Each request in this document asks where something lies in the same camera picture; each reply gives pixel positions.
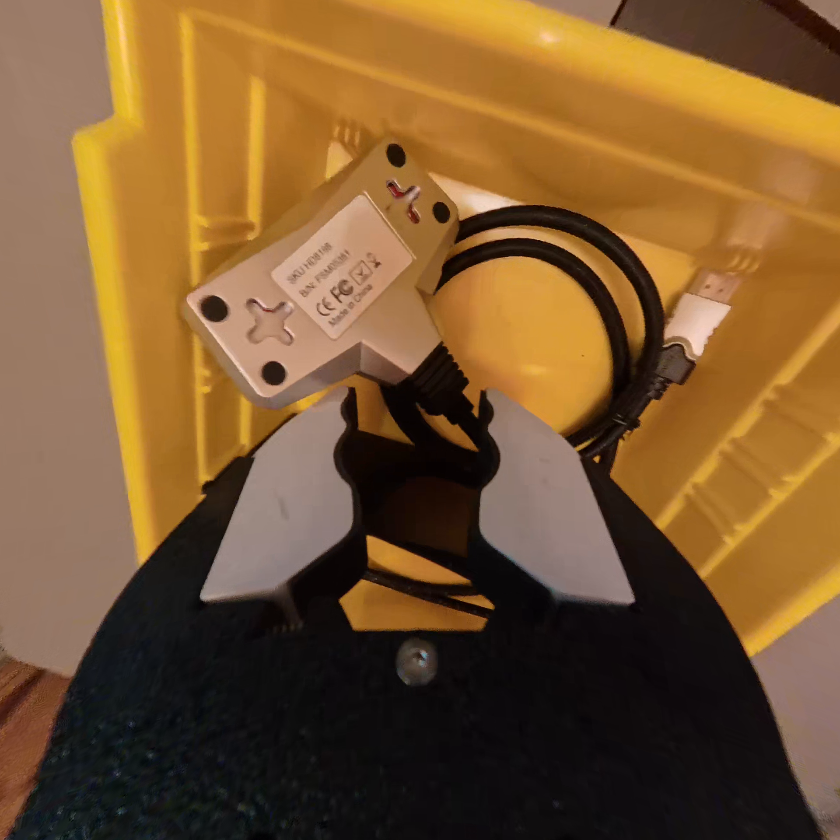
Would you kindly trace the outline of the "grey desk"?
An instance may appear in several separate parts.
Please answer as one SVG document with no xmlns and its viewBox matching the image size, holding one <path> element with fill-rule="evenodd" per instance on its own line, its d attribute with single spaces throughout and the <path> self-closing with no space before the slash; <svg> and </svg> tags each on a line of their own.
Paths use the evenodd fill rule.
<svg viewBox="0 0 840 840">
<path fill-rule="evenodd" d="M 838 2 L 524 2 L 838 108 Z M 74 138 L 114 115 L 102 2 L 2 2 L 2 632 L 69 676 L 140 563 Z M 838 815 L 838 597 L 752 655 Z"/>
</svg>

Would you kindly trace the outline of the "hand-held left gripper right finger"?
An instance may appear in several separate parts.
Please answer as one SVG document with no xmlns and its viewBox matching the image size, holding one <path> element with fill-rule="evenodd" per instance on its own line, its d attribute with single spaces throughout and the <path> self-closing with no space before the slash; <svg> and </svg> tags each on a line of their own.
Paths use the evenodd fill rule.
<svg viewBox="0 0 840 840">
<path fill-rule="evenodd" d="M 501 613 L 629 607 L 635 593 L 574 447 L 496 389 L 481 394 L 469 577 Z"/>
</svg>

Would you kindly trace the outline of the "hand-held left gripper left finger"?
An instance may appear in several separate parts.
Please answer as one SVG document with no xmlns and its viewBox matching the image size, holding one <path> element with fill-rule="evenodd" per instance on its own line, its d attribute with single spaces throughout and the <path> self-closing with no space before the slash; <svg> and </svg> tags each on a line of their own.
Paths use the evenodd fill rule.
<svg viewBox="0 0 840 840">
<path fill-rule="evenodd" d="M 287 625 L 337 601 L 365 573 L 361 496 L 343 448 L 354 392 L 330 392 L 256 451 L 203 588 L 204 604 L 275 604 Z"/>
</svg>

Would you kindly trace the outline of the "video switch box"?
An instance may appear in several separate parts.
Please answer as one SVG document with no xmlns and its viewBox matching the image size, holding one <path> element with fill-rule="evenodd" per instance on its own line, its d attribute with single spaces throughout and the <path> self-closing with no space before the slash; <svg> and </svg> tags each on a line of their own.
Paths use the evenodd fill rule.
<svg viewBox="0 0 840 840">
<path fill-rule="evenodd" d="M 427 304 L 458 227 L 456 204 L 387 137 L 192 290 L 185 319 L 256 406 L 353 375 L 398 385 L 442 342 Z"/>
</svg>

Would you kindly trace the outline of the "yellow plastic bin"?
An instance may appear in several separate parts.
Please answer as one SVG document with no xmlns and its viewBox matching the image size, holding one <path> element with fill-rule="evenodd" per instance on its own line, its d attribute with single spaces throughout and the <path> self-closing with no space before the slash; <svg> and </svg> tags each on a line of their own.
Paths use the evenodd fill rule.
<svg viewBox="0 0 840 840">
<path fill-rule="evenodd" d="M 144 562 L 290 410 L 252 407 L 186 293 L 386 136 L 463 215 L 568 207 L 670 310 L 741 278 L 613 476 L 757 655 L 838 597 L 838 108 L 524 2 L 102 2 L 114 115 L 73 140 Z"/>
</svg>

